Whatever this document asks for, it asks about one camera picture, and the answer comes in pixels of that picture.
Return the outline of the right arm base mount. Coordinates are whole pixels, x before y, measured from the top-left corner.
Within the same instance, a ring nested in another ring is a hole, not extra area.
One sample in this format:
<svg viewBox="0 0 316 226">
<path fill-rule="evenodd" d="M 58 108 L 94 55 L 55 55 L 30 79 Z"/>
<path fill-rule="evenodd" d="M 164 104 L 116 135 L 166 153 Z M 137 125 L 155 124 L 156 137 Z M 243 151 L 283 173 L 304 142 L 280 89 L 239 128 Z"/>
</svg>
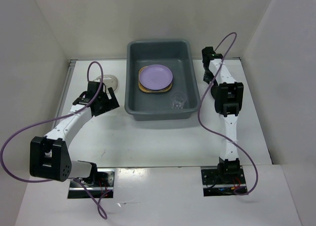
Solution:
<svg viewBox="0 0 316 226">
<path fill-rule="evenodd" d="M 204 197 L 231 196 L 247 193 L 246 180 L 241 168 L 236 175 L 221 175 L 215 167 L 202 167 L 201 179 Z"/>
</svg>

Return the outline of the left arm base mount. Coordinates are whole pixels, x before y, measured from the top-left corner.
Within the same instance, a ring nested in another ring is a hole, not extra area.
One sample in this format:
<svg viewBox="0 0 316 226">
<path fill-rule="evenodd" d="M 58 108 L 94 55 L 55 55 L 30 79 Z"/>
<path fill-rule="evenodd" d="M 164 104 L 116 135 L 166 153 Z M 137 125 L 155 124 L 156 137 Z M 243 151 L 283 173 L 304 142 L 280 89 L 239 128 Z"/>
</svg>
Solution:
<svg viewBox="0 0 316 226">
<path fill-rule="evenodd" d="M 98 168 L 97 171 L 96 179 L 88 180 L 79 178 L 79 181 L 94 198 L 99 199 L 102 195 L 104 195 L 104 198 L 113 198 L 116 169 Z M 67 198 L 87 199 L 89 195 L 79 183 L 71 180 Z"/>
</svg>

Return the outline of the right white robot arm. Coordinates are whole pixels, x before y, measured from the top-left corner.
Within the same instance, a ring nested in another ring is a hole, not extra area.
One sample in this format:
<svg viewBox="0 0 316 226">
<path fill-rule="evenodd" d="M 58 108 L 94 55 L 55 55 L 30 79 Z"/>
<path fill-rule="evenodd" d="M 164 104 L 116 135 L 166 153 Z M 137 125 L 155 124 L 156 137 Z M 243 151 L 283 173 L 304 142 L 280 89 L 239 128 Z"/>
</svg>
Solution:
<svg viewBox="0 0 316 226">
<path fill-rule="evenodd" d="M 204 68 L 203 81 L 212 82 L 210 94 L 214 99 L 216 113 L 219 114 L 222 135 L 217 179 L 228 183 L 240 173 L 240 161 L 237 152 L 237 119 L 242 108 L 244 85 L 237 82 L 222 61 L 223 55 L 216 53 L 211 46 L 202 49 Z"/>
</svg>

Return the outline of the clear plastic cup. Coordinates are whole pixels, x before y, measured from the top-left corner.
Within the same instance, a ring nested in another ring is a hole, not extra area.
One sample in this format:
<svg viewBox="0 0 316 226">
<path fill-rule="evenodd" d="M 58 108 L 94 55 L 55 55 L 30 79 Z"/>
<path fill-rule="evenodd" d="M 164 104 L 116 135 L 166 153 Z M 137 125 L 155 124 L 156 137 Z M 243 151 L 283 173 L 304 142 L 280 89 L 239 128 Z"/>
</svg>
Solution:
<svg viewBox="0 0 316 226">
<path fill-rule="evenodd" d="M 183 109 L 187 101 L 187 96 L 183 92 L 175 92 L 171 96 L 171 108 L 173 110 Z"/>
</svg>

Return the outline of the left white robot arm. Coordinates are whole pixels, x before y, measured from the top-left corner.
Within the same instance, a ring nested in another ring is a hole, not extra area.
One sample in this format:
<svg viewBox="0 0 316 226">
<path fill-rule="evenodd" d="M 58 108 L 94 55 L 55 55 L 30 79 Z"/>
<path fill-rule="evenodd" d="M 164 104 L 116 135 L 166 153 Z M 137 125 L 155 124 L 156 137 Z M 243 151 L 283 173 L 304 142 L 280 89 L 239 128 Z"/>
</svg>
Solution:
<svg viewBox="0 0 316 226">
<path fill-rule="evenodd" d="M 43 137 L 34 137 L 30 143 L 30 175 L 55 181 L 81 178 L 87 186 L 97 184 L 97 165 L 87 161 L 73 161 L 69 146 L 80 129 L 93 117 L 119 107 L 112 87 L 90 81 L 73 103 L 69 117 Z"/>
</svg>

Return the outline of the black round plate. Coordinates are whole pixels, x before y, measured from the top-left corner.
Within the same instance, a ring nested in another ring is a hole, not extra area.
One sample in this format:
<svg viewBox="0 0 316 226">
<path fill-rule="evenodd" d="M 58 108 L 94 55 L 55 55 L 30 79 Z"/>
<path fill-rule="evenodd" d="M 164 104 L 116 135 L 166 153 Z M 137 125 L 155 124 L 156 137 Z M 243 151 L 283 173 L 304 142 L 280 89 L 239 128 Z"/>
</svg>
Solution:
<svg viewBox="0 0 316 226">
<path fill-rule="evenodd" d="M 212 95 L 213 99 L 216 99 L 217 90 L 218 90 L 217 86 L 212 86 L 211 89 L 210 89 L 210 92 L 211 92 L 211 95 Z"/>
</svg>

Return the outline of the clear square small dish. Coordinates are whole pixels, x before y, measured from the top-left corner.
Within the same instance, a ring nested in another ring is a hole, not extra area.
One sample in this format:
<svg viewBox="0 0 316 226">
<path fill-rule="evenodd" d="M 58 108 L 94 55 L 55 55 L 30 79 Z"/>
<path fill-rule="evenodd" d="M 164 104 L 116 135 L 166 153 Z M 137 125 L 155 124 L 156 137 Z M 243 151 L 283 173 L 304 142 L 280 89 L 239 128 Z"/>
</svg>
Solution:
<svg viewBox="0 0 316 226">
<path fill-rule="evenodd" d="M 118 79 L 114 75 L 103 75 L 103 76 L 98 76 L 95 78 L 93 81 L 94 82 L 100 82 L 103 81 L 103 84 L 105 87 L 103 88 L 107 93 L 109 93 L 108 89 L 112 88 L 113 91 L 116 91 L 118 88 Z"/>
</svg>

